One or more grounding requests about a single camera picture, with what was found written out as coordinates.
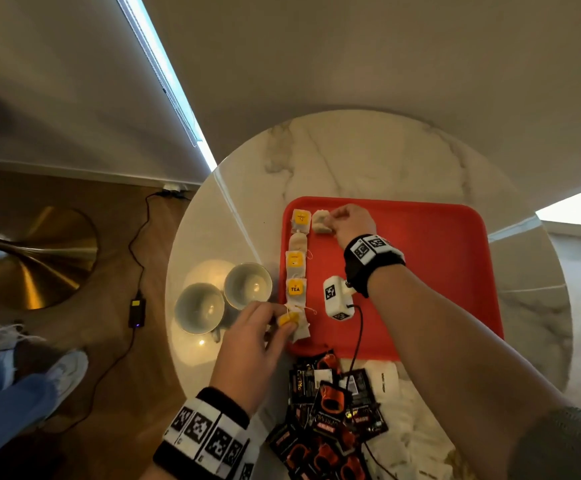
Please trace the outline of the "person's right hand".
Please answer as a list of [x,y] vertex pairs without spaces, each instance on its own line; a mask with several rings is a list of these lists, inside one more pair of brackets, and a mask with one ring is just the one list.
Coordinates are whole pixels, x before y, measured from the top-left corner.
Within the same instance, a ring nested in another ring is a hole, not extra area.
[[375,235],[377,232],[376,224],[369,212],[351,203],[350,218],[348,220],[349,228],[344,234],[334,234],[339,246],[345,250],[350,242],[356,240],[361,235]]

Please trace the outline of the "pile of white sachets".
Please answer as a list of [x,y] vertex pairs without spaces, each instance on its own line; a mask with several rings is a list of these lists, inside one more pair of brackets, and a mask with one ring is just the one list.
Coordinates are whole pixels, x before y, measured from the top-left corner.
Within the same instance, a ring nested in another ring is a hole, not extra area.
[[367,376],[389,430],[364,450],[377,480],[455,480],[446,462],[455,446],[424,403],[404,367],[366,361]]

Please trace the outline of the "white ceramic cup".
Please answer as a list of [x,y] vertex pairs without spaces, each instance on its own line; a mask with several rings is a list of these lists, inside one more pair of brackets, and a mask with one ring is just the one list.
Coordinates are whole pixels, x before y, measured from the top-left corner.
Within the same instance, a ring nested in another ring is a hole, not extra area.
[[174,305],[174,320],[183,331],[199,336],[210,333],[215,343],[221,340],[224,313],[224,295],[210,283],[190,284]]
[[224,297],[236,310],[243,310],[252,301],[268,301],[272,295],[272,278],[257,263],[242,263],[228,272],[223,285]]

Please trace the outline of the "tea bag with bent tag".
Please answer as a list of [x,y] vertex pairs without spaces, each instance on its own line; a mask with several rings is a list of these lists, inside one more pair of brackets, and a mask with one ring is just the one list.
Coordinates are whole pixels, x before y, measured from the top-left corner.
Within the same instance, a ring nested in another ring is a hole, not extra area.
[[276,315],[275,325],[277,328],[281,328],[288,323],[295,324],[296,328],[293,335],[290,338],[292,343],[298,340],[308,339],[311,336],[310,323],[307,318],[307,314],[317,314],[317,311],[306,305],[300,305],[296,303],[284,304],[285,311],[281,314]]

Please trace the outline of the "person's blue jeans leg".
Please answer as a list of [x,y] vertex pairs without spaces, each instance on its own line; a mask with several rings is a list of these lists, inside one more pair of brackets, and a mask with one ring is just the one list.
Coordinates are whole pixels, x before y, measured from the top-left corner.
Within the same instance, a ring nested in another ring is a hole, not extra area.
[[59,397],[46,375],[30,374],[14,382],[14,371],[14,352],[0,352],[0,448],[51,414]]

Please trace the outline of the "person's right forearm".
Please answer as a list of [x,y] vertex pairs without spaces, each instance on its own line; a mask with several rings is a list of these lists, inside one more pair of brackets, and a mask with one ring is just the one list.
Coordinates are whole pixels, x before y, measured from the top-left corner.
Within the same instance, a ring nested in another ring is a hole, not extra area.
[[481,480],[506,480],[521,437],[569,401],[514,348],[405,266],[376,269],[367,290],[451,442]]

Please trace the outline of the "black left wristband with markers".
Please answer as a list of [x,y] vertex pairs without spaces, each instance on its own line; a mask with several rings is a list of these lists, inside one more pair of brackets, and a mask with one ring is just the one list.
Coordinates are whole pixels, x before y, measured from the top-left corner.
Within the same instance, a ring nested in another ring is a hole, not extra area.
[[188,399],[167,427],[153,464],[171,480],[253,480],[260,445],[250,419],[213,387]]

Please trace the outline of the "person's left hand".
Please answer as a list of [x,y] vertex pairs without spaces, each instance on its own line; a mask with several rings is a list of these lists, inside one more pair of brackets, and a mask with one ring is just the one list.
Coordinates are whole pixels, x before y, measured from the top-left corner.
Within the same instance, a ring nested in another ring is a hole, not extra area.
[[224,333],[209,386],[219,390],[252,418],[262,405],[277,365],[266,365],[265,333],[283,305],[253,301]]

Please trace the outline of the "black power adapter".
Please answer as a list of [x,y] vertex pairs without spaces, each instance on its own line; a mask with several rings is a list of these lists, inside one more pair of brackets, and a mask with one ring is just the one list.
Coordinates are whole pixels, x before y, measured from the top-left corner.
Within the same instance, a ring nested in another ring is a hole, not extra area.
[[128,327],[139,329],[144,327],[146,319],[146,298],[141,290],[138,290],[131,300],[128,315]]

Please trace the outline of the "golden floor lamp base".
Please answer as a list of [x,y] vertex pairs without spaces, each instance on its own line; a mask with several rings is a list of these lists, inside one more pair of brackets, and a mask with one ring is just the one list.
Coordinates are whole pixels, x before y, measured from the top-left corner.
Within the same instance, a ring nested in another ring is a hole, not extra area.
[[0,235],[0,303],[38,310],[71,298],[94,272],[99,241],[83,212],[46,206],[19,235]]

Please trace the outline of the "black right wristband with markers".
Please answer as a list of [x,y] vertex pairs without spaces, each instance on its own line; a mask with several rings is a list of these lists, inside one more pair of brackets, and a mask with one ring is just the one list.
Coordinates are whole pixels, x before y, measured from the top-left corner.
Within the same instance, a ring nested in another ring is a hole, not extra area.
[[363,234],[344,250],[346,282],[350,288],[369,298],[368,280],[380,267],[406,266],[405,255],[379,235]]

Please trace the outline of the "row of yellow-tagged tea bags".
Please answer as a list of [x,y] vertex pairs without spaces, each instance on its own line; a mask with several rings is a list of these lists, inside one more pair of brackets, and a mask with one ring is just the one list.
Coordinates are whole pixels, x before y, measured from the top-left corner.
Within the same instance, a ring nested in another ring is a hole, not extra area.
[[312,214],[308,210],[293,209],[290,216],[290,235],[285,251],[285,293],[289,305],[304,307],[307,302],[308,236]]

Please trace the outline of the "pile of black orange sachets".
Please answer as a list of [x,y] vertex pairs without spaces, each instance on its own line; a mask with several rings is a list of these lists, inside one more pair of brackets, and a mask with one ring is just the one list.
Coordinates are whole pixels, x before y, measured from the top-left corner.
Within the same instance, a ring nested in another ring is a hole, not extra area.
[[362,447],[389,430],[363,369],[343,371],[333,349],[298,358],[285,420],[265,443],[290,480],[372,480]]

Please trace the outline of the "black wristband with markers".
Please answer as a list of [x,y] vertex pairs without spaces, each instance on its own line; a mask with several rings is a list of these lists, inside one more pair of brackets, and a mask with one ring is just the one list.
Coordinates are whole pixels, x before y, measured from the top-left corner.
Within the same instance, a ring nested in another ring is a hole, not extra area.
[[188,399],[167,427],[153,464],[171,480],[253,480],[260,445],[250,419],[213,387]]
[[344,250],[346,282],[350,288],[369,298],[368,280],[380,267],[406,266],[405,255],[379,235],[363,234]]

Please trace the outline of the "red plastic tray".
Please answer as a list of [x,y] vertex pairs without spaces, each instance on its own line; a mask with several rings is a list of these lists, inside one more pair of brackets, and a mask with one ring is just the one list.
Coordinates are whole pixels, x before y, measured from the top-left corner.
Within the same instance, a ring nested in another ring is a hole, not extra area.
[[[495,278],[485,224],[468,206],[389,200],[348,200],[325,196],[303,196],[291,201],[281,219],[279,293],[285,298],[286,252],[296,217],[315,216],[318,210],[332,210],[353,203],[367,209],[380,235],[405,254],[408,268],[431,289],[444,295],[501,339],[504,338]],[[325,312],[323,282],[344,277],[343,250],[334,237],[316,233],[309,225],[304,287],[310,337],[289,344],[295,356],[315,356],[333,349],[339,358],[352,358],[359,339],[359,314],[337,321]]]

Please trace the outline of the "grey sleeve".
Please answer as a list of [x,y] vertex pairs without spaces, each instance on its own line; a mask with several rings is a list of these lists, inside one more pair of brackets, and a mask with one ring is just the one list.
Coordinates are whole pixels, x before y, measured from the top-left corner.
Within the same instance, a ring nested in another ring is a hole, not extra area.
[[581,480],[581,409],[551,411],[523,434],[508,480]]

